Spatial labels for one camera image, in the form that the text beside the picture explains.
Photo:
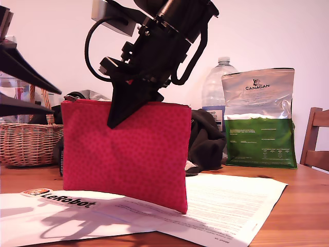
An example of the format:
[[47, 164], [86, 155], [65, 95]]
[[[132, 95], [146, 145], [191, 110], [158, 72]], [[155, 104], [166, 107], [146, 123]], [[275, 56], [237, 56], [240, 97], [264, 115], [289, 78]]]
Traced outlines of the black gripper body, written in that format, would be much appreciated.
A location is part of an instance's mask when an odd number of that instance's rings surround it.
[[103, 23], [123, 32], [131, 25], [141, 26], [135, 43], [124, 44], [120, 60], [105, 57], [101, 61], [100, 71], [111, 83], [142, 79], [155, 83], [159, 89], [166, 87], [192, 42], [192, 22], [182, 16], [107, 16], [99, 20], [99, 24]]

